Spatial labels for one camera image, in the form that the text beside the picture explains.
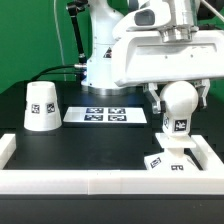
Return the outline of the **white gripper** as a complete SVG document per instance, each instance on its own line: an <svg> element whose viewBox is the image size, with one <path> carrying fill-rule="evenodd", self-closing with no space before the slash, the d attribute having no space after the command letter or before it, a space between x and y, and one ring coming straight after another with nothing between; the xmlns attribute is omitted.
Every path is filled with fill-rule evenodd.
<svg viewBox="0 0 224 224"><path fill-rule="evenodd" d="M204 30L190 42L164 43L157 31L128 32L112 49L112 79L118 86L143 85L154 114L166 112L156 83L197 80L198 107L207 107L210 80L224 77L224 31Z"/></svg>

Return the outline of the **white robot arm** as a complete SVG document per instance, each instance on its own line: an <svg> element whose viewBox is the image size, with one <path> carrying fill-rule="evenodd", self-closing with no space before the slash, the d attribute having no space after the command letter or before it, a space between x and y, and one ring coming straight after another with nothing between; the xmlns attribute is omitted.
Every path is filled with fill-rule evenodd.
<svg viewBox="0 0 224 224"><path fill-rule="evenodd" d="M107 0L89 0L92 55L82 85L102 95L141 85L155 113L165 111L160 83L192 80L199 105L211 79L224 77L224 31L201 30L196 13L204 0L136 0L127 15Z"/></svg>

